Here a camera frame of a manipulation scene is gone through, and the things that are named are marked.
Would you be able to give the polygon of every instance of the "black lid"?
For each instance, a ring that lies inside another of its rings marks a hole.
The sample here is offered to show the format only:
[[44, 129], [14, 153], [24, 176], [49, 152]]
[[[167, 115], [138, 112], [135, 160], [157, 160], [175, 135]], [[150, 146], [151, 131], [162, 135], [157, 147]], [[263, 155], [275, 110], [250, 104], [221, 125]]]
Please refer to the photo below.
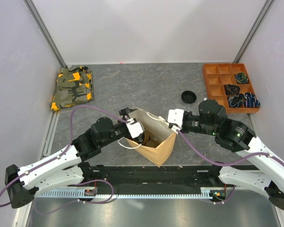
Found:
[[189, 103], [189, 104], [194, 103], [195, 100], [197, 99], [197, 96], [192, 91], [183, 92], [181, 97], [182, 97], [183, 102]]

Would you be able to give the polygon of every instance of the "metal floor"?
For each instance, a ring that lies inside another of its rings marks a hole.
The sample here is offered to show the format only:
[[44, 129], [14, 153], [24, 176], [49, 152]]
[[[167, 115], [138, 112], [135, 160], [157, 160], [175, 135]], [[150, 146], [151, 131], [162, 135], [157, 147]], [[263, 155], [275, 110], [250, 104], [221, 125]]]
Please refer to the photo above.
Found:
[[[206, 97], [202, 63], [163, 63], [130, 65], [90, 65], [93, 70], [95, 100], [89, 105], [111, 113], [132, 105], [155, 115], [166, 117], [169, 109], [185, 109], [197, 114], [197, 105]], [[181, 93], [192, 90], [197, 101], [188, 105]], [[66, 146], [72, 108], [61, 111], [53, 139], [52, 153]], [[84, 133], [103, 116], [91, 110], [79, 110], [74, 115], [74, 138]], [[250, 126], [246, 114], [231, 114], [232, 119]], [[208, 158], [229, 163], [239, 156], [216, 145], [211, 136], [187, 135], [190, 141]], [[90, 161], [91, 165], [106, 166], [152, 165], [135, 151], [112, 143]], [[166, 165], [207, 165], [179, 137]], [[50, 212], [65, 204], [67, 199], [35, 199], [42, 212]], [[39, 216], [31, 211], [27, 227], [278, 227], [275, 208], [264, 197], [249, 191], [237, 190], [224, 205], [212, 205], [197, 200], [116, 199], [107, 204], [75, 203], [54, 214]]]
[[[74, 203], [49, 216], [30, 215], [27, 227], [279, 227], [264, 197], [237, 190], [224, 205], [198, 200], [116, 199], [107, 204]], [[49, 212], [71, 199], [36, 199]]]

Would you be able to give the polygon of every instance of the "metal frame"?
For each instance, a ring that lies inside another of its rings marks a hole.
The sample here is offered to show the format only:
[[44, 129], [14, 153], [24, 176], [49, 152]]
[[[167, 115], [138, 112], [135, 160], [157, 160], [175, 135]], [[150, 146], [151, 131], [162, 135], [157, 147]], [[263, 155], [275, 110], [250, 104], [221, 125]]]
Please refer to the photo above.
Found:
[[58, 63], [61, 65], [61, 67], [66, 68], [66, 64], [63, 60], [63, 57], [61, 56], [56, 44], [53, 41], [53, 38], [51, 37], [49, 31], [47, 30], [45, 23], [43, 22], [36, 6], [34, 5], [32, 0], [23, 0], [26, 4], [28, 10], [30, 11], [30, 14], [34, 18], [35, 22], [37, 23], [41, 33], [43, 34], [44, 38], [46, 39], [48, 45], [51, 47], [55, 57], [57, 58]]
[[258, 28], [260, 27], [265, 15], [267, 14], [267, 12], [269, 11], [270, 7], [272, 6], [272, 4], [274, 3], [275, 0], [266, 0], [266, 2], [264, 3], [260, 13], [258, 14], [254, 24], [252, 25], [250, 31], [248, 32], [242, 46], [239, 49], [239, 52], [237, 53], [237, 56], [235, 57], [235, 59], [233, 60], [233, 63], [238, 63], [244, 52], [246, 51], [248, 45], [250, 44], [252, 38], [255, 36]]

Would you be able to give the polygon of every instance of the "brown paper bag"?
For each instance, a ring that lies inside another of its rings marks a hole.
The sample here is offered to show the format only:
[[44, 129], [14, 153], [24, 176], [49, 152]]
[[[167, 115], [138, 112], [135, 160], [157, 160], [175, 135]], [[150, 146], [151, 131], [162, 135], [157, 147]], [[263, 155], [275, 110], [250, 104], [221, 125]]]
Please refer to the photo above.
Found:
[[[169, 129], [168, 124], [163, 118], [161, 118], [162, 121], [157, 121], [150, 118], [147, 115], [147, 111], [143, 109], [138, 107], [131, 107], [131, 109], [137, 110], [129, 114], [130, 118], [134, 117], [137, 121], [140, 121], [145, 129], [145, 134], [150, 135], [152, 138], [152, 141], [146, 143], [146, 145], [149, 146], [142, 145], [135, 150], [150, 160], [153, 164], [160, 167], [168, 159], [174, 148], [176, 133]], [[129, 139], [126, 140], [132, 148], [138, 146], [138, 143], [135, 141]]]

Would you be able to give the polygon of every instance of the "orange compartment tray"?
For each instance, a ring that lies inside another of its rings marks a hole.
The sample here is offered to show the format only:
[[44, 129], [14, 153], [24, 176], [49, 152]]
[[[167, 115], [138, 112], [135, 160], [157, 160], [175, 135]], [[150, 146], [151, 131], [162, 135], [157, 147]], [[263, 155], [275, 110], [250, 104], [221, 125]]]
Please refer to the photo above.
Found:
[[[237, 84], [235, 75], [239, 72], [244, 72], [248, 76], [247, 84]], [[222, 63], [222, 64], [204, 64], [203, 66], [203, 77], [207, 90], [207, 96], [209, 99], [216, 100], [220, 105], [223, 105], [228, 114], [254, 114], [259, 111], [257, 108], [245, 108], [241, 105], [239, 108], [230, 108], [228, 105], [228, 97], [225, 93], [224, 85], [234, 84], [240, 87], [240, 93], [245, 94], [246, 92], [254, 92], [254, 88], [250, 82], [249, 74], [244, 64], [237, 63]]]

